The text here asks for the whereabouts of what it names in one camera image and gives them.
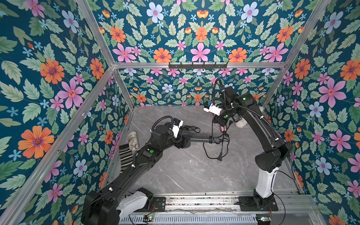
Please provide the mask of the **pink hair dryer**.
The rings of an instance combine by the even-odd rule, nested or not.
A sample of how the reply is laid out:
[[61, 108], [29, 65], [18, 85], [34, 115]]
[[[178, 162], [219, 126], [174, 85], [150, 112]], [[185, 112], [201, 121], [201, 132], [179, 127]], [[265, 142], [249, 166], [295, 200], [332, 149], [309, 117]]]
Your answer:
[[221, 132], [227, 132], [227, 126], [221, 126], [220, 127]]

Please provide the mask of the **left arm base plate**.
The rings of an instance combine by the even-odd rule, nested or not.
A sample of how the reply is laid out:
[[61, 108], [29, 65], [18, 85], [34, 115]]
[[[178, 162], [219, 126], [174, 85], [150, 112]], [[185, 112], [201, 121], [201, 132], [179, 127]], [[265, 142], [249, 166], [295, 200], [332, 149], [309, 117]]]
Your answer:
[[148, 212], [165, 212], [167, 203], [166, 197], [153, 197], [149, 200]]

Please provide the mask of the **dark grey hair dryer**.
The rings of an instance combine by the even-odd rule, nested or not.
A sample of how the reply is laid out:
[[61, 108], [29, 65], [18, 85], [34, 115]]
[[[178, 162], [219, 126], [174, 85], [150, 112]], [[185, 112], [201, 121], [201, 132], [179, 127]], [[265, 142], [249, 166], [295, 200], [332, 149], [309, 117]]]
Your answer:
[[210, 143], [220, 144], [222, 141], [219, 137], [213, 136], [193, 136], [193, 135], [182, 135], [180, 139], [174, 144], [178, 149], [186, 149], [192, 143]]
[[195, 132], [195, 133], [200, 133], [201, 129], [199, 127], [196, 126], [181, 126], [180, 127], [180, 132], [182, 134], [187, 134], [189, 132]]

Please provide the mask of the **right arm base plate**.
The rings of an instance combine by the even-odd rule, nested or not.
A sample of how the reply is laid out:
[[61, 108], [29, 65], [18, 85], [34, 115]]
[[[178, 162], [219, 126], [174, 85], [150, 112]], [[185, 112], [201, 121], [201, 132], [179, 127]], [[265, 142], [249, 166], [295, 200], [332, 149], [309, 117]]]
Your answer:
[[274, 196], [268, 198], [240, 196], [237, 204], [243, 212], [278, 212], [278, 205]]

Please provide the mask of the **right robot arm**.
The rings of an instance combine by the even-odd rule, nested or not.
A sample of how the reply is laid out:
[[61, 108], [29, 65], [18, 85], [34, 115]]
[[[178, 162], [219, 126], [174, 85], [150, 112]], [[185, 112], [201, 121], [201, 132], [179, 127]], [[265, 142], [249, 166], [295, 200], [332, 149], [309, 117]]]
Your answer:
[[259, 176], [254, 196], [261, 199], [269, 198], [273, 195], [276, 171], [288, 157], [293, 145], [276, 134], [251, 94], [238, 95], [232, 87], [226, 87], [221, 89], [218, 102], [220, 106], [216, 108], [220, 111], [214, 113], [214, 123], [225, 128], [230, 124], [230, 118], [239, 116], [247, 122], [259, 139], [263, 153], [255, 157]]

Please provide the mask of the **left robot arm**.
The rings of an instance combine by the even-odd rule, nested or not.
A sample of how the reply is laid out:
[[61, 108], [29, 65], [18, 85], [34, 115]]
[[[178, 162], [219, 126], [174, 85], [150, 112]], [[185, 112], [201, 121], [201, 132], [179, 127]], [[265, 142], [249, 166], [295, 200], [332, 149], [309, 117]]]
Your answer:
[[133, 157], [133, 163], [99, 192], [91, 191], [85, 198], [81, 222], [84, 225], [117, 225], [136, 210], [149, 204], [152, 194], [141, 189], [125, 195], [131, 187], [162, 158], [163, 151], [182, 148], [186, 136], [173, 132], [167, 124], [157, 126], [149, 141]]

